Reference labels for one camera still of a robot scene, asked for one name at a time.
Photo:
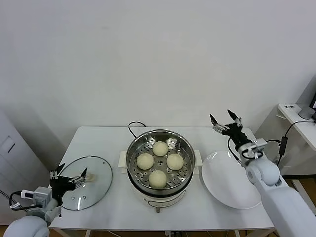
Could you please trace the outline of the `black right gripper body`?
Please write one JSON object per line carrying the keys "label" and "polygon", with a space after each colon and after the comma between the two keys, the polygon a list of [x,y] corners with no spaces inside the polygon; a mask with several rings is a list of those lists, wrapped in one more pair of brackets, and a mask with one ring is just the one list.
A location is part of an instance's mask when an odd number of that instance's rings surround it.
{"label": "black right gripper body", "polygon": [[241,146],[251,143],[252,141],[248,139],[245,133],[242,132],[243,126],[234,122],[230,124],[226,124],[228,130],[227,134],[235,144],[235,148],[240,148]]}

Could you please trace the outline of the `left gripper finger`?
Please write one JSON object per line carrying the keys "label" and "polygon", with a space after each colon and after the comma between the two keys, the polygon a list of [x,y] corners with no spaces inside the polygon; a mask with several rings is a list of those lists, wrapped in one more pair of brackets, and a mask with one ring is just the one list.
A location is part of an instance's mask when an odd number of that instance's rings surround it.
{"label": "left gripper finger", "polygon": [[75,188],[79,188],[86,181],[87,168],[81,173],[80,176],[75,176],[69,180],[69,183],[74,185]]}
{"label": "left gripper finger", "polygon": [[59,165],[55,170],[51,170],[50,171],[50,178],[51,179],[58,179],[58,175],[62,171],[64,166],[65,166],[65,163]]}

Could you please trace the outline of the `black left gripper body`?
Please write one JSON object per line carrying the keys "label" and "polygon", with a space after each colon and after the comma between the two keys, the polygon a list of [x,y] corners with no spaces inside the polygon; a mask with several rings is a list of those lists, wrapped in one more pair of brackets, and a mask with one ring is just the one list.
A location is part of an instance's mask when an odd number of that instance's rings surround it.
{"label": "black left gripper body", "polygon": [[62,198],[67,191],[74,190],[72,179],[65,176],[58,176],[57,179],[50,179],[50,186],[53,198]]}

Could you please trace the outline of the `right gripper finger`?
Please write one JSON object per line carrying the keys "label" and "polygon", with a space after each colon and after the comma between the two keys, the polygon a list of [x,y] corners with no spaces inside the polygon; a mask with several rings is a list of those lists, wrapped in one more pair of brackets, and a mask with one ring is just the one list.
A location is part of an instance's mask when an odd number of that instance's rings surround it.
{"label": "right gripper finger", "polygon": [[229,116],[232,118],[232,120],[237,123],[237,124],[241,124],[241,118],[238,117],[234,112],[232,112],[231,110],[227,110]]}
{"label": "right gripper finger", "polygon": [[209,116],[210,116],[213,130],[222,134],[222,135],[225,135],[227,128],[224,125],[219,124],[212,114],[209,114]]}

